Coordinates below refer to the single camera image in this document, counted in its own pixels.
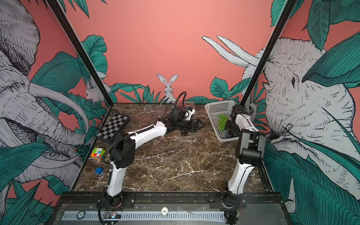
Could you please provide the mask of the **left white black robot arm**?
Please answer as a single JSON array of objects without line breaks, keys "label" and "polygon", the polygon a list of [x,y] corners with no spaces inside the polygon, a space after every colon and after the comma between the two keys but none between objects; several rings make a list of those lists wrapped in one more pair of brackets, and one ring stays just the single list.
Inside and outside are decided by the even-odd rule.
[{"label": "left white black robot arm", "polygon": [[122,205],[122,185],[126,169],[134,162],[135,152],[142,144],[175,130],[188,133],[197,132],[204,127],[205,124],[199,118],[183,121],[158,118],[153,125],[134,132],[123,132],[120,139],[109,147],[102,157],[102,164],[110,167],[110,173],[100,200],[106,199],[106,203],[111,208],[118,208]]}]

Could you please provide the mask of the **green grape bunch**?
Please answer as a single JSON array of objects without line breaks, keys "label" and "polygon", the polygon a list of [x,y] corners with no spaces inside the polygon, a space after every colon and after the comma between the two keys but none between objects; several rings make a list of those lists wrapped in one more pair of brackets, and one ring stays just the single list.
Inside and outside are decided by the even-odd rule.
[{"label": "green grape bunch", "polygon": [[225,126],[228,121],[228,117],[225,114],[221,114],[218,116],[218,130],[225,130]]}]

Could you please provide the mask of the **clear plastic clamshell container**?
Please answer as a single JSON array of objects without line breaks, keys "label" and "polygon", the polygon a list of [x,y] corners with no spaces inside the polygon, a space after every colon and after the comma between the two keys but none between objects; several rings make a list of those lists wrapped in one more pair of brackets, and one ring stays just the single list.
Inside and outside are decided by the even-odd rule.
[{"label": "clear plastic clamshell container", "polygon": [[186,116],[190,116],[195,114],[196,110],[195,110],[195,106],[196,104],[192,101],[185,101],[184,104],[182,104],[182,102],[177,103],[178,107],[184,107],[186,109]]}]

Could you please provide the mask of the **white plastic perforated basket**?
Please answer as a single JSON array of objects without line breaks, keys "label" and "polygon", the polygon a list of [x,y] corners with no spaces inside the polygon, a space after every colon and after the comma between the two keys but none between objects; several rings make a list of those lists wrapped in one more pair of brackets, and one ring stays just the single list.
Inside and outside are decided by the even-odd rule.
[{"label": "white plastic perforated basket", "polygon": [[205,105],[205,110],[220,143],[237,141],[239,138],[238,135],[230,135],[225,130],[227,121],[231,120],[231,113],[234,106],[235,101],[233,100],[212,102]]}]

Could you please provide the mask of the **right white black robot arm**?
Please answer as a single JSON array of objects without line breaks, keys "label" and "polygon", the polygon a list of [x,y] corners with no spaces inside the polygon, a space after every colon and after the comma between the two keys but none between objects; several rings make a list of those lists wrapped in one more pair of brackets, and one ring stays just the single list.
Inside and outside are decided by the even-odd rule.
[{"label": "right white black robot arm", "polygon": [[227,121],[226,131],[239,136],[235,148],[236,166],[223,195],[223,205],[232,209],[242,206],[242,194],[246,180],[252,169],[262,161],[266,134],[259,131],[251,121],[249,113],[242,105],[232,107],[231,120]]}]

